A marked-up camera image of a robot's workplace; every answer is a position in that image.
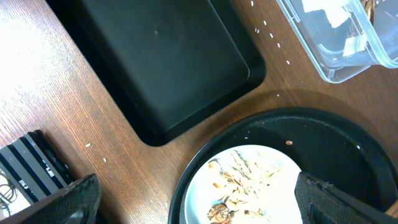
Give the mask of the pile of nuts and oats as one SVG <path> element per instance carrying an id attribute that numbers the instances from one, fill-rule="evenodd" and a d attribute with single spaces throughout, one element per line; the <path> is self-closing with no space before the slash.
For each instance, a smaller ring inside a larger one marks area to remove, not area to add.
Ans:
<path id="1" fill-rule="evenodd" d="M 266 202 L 271 186 L 282 170 L 275 162 L 263 165 L 258 159 L 249 160 L 233 150 L 227 158 L 230 164 L 223 165 L 213 159 L 207 165 L 213 175 L 212 186 L 218 191 L 217 203 L 206 216 L 210 223 L 270 223 Z"/>

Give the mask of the wooden chopstick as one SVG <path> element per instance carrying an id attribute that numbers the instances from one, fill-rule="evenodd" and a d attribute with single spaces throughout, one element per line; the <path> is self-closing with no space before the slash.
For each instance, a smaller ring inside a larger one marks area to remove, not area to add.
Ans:
<path id="1" fill-rule="evenodd" d="M 398 200 L 395 201 L 385 212 L 385 214 L 393 217 L 393 218 L 398 218 Z"/>

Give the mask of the white tissue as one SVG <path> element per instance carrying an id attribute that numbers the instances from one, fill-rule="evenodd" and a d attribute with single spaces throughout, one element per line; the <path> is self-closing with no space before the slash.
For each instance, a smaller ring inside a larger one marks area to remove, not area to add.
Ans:
<path id="1" fill-rule="evenodd" d="M 332 28 L 337 28 L 351 17 L 348 0 L 303 0 L 304 12 L 323 10 Z"/>

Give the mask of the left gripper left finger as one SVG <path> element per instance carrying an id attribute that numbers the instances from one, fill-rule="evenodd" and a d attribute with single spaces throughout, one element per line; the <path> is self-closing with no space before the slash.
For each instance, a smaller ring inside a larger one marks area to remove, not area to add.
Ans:
<path id="1" fill-rule="evenodd" d="M 100 201 L 98 177 L 96 174 L 90 174 L 1 220 L 1 223 L 92 224 L 96 222 Z"/>

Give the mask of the gold coffee sachet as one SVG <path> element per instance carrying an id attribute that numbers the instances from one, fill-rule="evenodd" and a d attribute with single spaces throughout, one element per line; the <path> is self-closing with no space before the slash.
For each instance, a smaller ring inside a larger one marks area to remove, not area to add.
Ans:
<path id="1" fill-rule="evenodd" d="M 379 17 L 376 10 L 382 3 L 384 3 L 383 0 L 348 1 L 347 11 L 351 13 L 353 21 L 348 29 L 343 50 L 344 57 L 351 57 L 365 51 L 372 51 L 375 57 L 383 54 L 384 47 L 376 32 L 379 25 L 375 25 L 375 20 Z"/>

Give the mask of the grey plate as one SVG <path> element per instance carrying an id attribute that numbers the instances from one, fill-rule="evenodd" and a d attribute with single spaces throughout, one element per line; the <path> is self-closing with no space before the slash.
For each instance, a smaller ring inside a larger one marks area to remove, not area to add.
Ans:
<path id="1" fill-rule="evenodd" d="M 239 151 L 246 159 L 258 159 L 266 166 L 277 161 L 282 164 L 282 170 L 275 182 L 267 188 L 270 198 L 266 202 L 266 209 L 271 216 L 270 223 L 301 223 L 302 218 L 294 194 L 300 168 L 282 152 L 258 145 L 242 145 L 226 149 L 209 158 L 199 168 L 190 181 L 185 196 L 185 221 L 210 223 L 206 214 L 211 206 L 218 202 L 218 191 L 212 186 L 213 175 L 208 171 L 207 165 L 213 159 L 220 159 L 223 165 L 230 164 L 227 156 L 233 150 Z"/>

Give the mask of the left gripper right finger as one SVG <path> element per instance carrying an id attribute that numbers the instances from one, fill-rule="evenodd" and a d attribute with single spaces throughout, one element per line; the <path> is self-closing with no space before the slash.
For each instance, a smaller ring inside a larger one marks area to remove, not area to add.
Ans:
<path id="1" fill-rule="evenodd" d="M 397 224 L 397 218 L 306 172 L 298 175 L 295 198 L 306 224 Z"/>

